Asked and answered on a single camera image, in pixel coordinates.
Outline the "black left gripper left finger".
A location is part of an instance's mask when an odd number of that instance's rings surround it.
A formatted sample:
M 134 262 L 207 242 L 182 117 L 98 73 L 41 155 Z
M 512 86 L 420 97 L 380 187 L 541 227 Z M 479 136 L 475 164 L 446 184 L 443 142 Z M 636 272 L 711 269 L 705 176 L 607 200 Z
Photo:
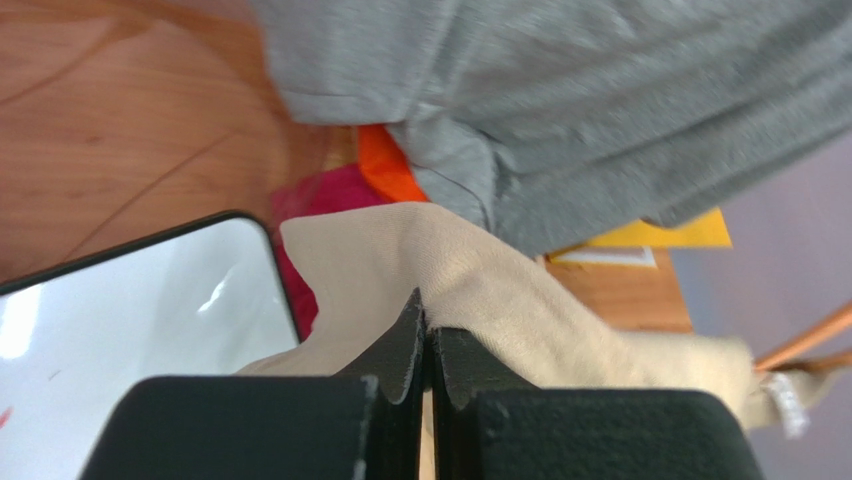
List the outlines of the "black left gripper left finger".
M 330 376 L 164 376 L 109 417 L 85 479 L 414 479 L 423 307 Z

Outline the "orange plastic hanger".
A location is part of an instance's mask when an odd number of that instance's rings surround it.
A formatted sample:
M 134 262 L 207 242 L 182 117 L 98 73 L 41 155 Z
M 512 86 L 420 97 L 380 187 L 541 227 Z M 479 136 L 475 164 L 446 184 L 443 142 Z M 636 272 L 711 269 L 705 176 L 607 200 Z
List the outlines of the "orange plastic hanger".
M 851 367 L 851 349 L 820 358 L 801 358 L 801 355 L 832 340 L 851 327 L 851 302 L 846 303 L 825 319 L 813 325 L 784 345 L 754 362 L 758 372 L 804 371 L 827 374 Z

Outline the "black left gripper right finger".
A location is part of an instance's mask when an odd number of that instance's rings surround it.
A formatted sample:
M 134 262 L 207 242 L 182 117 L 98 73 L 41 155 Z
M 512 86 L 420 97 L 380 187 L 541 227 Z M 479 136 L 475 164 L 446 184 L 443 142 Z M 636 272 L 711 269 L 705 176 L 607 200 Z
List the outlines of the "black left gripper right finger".
M 542 389 L 465 330 L 432 336 L 441 479 L 759 479 L 744 433 L 690 390 Z

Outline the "beige t shirt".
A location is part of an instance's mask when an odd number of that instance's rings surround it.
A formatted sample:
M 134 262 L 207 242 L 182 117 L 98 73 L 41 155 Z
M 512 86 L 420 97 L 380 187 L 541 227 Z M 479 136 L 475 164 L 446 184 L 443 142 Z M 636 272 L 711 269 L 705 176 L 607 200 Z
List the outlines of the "beige t shirt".
M 292 232 L 318 314 L 300 346 L 245 366 L 246 375 L 338 373 L 418 291 L 429 329 L 469 331 L 538 387 L 704 391 L 749 430 L 791 421 L 835 381 L 759 373 L 737 338 L 613 329 L 533 260 L 434 204 L 364 208 Z

